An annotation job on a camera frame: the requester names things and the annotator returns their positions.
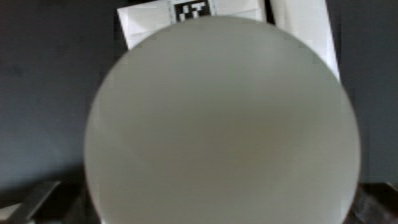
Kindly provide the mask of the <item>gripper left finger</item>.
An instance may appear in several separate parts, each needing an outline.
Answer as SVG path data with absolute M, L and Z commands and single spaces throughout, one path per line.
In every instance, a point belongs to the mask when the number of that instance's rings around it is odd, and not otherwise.
M 0 224 L 35 224 L 33 215 L 58 185 L 58 181 L 44 181 L 33 187 L 23 201 L 0 209 Z

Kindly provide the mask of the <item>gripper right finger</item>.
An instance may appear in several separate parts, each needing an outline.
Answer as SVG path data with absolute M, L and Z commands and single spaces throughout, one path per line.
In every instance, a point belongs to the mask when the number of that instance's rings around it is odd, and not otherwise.
M 364 224 L 398 224 L 398 187 L 390 183 L 360 186 L 358 217 Z

